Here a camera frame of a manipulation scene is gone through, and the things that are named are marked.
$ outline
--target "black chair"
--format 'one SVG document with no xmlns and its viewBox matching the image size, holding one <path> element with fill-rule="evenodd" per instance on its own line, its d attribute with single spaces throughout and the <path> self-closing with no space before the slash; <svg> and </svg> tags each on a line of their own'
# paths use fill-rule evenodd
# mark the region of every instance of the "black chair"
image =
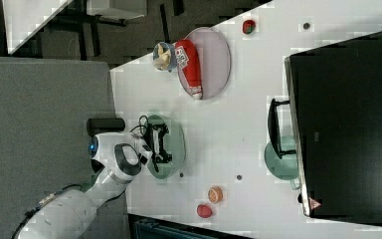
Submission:
<svg viewBox="0 0 382 239">
<path fill-rule="evenodd" d="M 87 14 L 87 0 L 74 0 L 67 8 L 61 11 L 46 28 L 52 31 L 68 31 L 75 32 L 79 36 L 79 46 L 81 60 L 87 60 L 86 38 L 84 32 L 84 24 L 90 24 L 93 41 L 94 56 L 100 55 L 100 43 L 98 39 L 97 24 L 108 24 L 125 27 L 125 20 L 118 21 L 106 20 L 102 16 L 90 16 Z"/>
</svg>

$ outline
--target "warning label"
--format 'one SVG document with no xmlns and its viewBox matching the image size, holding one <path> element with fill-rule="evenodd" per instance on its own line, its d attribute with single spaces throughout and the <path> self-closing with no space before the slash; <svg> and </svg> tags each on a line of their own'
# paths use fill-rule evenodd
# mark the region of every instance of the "warning label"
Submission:
<svg viewBox="0 0 382 239">
<path fill-rule="evenodd" d="M 315 208 L 321 206 L 321 203 L 315 201 L 314 199 L 308 197 L 308 201 L 309 201 L 309 208 L 311 208 L 311 210 L 314 210 Z"/>
<path fill-rule="evenodd" d="M 181 69 L 184 69 L 188 66 L 188 56 L 185 53 L 184 47 L 180 46 L 175 49 L 176 60 L 178 61 L 178 65 Z"/>
</svg>

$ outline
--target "white table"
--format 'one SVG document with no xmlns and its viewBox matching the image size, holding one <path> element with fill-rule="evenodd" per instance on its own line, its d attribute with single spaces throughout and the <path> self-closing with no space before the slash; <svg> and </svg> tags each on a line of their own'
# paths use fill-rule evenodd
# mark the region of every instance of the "white table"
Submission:
<svg viewBox="0 0 382 239">
<path fill-rule="evenodd" d="M 259 28 L 247 37 L 241 29 L 249 18 Z M 218 98 L 194 102 L 176 72 L 152 67 L 150 54 L 111 71 L 116 114 L 128 128 L 159 110 L 180 121 L 187 140 L 185 176 L 178 171 L 160 181 L 144 168 L 127 189 L 128 212 L 251 238 L 382 238 L 382 228 L 305 217 L 298 192 L 264 162 L 269 103 L 287 95 L 285 57 L 381 31 L 382 1 L 275 0 L 213 29 L 224 34 L 232 55 L 229 83 Z M 289 134 L 289 113 L 283 118 Z M 197 205 L 208 202 L 212 185 L 226 190 L 226 200 L 212 205 L 214 216 L 199 218 Z"/>
<path fill-rule="evenodd" d="M 30 37 L 73 0 L 2 0 L 8 54 L 13 54 Z"/>
</svg>

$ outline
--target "small black dot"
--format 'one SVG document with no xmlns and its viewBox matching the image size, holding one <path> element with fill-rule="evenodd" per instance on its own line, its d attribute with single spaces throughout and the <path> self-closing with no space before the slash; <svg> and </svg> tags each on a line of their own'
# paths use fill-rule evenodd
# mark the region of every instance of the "small black dot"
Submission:
<svg viewBox="0 0 382 239">
<path fill-rule="evenodd" d="M 303 24 L 303 29 L 305 29 L 305 30 L 308 30 L 310 27 L 311 27 L 311 24 L 309 24 L 309 23 Z"/>
</svg>

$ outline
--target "round plate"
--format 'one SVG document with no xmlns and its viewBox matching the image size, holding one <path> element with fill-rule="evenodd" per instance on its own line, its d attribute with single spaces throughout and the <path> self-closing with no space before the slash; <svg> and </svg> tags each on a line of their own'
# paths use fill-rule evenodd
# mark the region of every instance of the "round plate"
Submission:
<svg viewBox="0 0 382 239">
<path fill-rule="evenodd" d="M 231 72 L 231 54 L 225 38 L 210 28 L 197 28 L 185 39 L 193 42 L 197 48 L 203 87 L 201 100 L 217 96 L 225 88 Z M 177 69 L 182 87 L 191 96 L 182 69 L 179 66 Z"/>
<path fill-rule="evenodd" d="M 168 163 L 157 163 L 159 171 L 155 170 L 151 159 L 147 162 L 147 167 L 151 174 L 158 179 L 165 179 L 174 174 L 185 161 L 185 140 L 182 128 L 178 122 L 160 115 L 148 117 L 151 124 L 166 123 L 169 132 L 163 138 L 163 145 L 168 153 L 172 154 L 172 161 Z"/>
<path fill-rule="evenodd" d="M 283 136 L 281 142 L 282 150 L 295 149 L 295 142 L 292 137 Z M 271 142 L 265 148 L 265 162 L 269 171 L 279 179 L 294 180 L 299 176 L 296 154 L 287 154 L 280 159 Z"/>
</svg>

